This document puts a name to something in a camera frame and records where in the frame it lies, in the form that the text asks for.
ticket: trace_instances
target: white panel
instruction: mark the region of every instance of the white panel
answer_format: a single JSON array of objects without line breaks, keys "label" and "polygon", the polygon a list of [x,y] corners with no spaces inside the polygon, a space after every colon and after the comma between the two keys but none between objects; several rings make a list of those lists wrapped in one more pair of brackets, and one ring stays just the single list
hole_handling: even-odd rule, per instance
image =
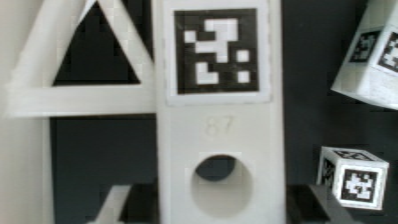
[{"label": "white panel", "polygon": [[0,0],[0,223],[52,224],[50,127],[5,116],[5,86],[41,0]]},{"label": "white panel", "polygon": [[[226,10],[231,19],[240,17],[240,13],[247,15],[247,12],[236,11],[240,9],[254,9],[256,19],[261,21],[256,27],[256,37],[261,41],[258,48],[249,50],[258,50],[259,54],[259,85],[265,88],[252,94],[240,91],[220,94],[203,91],[192,94],[195,96],[183,95],[178,93],[176,84],[176,48],[178,44],[185,44],[187,51],[192,50],[194,38],[187,38],[185,31],[194,31],[197,22],[192,23],[194,26],[181,26],[185,30],[176,37],[174,12],[185,11],[179,16],[190,16],[192,13],[211,16],[211,13],[219,13],[217,10]],[[153,15],[162,224],[283,224],[286,211],[279,1],[156,0]],[[238,40],[247,38],[245,35],[238,36]],[[222,63],[215,62],[215,56],[206,58],[199,55],[197,58],[211,61],[215,67],[210,72],[219,72],[217,66],[222,66]],[[233,77],[233,82],[238,82],[238,74],[233,74]],[[272,98],[258,98],[263,90],[268,95],[272,92]],[[201,162],[219,155],[236,158],[236,166],[227,178],[211,182],[197,176],[195,168]]]}]

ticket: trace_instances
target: cube with marker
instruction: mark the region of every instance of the cube with marker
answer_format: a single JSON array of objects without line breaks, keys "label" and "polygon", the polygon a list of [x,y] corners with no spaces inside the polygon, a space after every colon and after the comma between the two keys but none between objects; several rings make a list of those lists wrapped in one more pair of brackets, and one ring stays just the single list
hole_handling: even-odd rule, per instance
[{"label": "cube with marker", "polygon": [[398,109],[398,0],[370,0],[332,90]]},{"label": "cube with marker", "polygon": [[364,150],[322,147],[318,184],[345,207],[382,210],[389,163]]}]

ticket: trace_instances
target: triangular frame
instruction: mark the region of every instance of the triangular frame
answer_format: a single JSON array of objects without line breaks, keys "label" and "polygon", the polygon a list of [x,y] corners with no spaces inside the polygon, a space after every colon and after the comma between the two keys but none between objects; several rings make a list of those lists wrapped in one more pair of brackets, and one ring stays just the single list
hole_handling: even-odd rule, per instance
[{"label": "triangular frame", "polygon": [[155,65],[121,0],[98,0],[140,85],[52,87],[68,46],[96,0],[46,0],[9,84],[11,116],[155,113]]}]

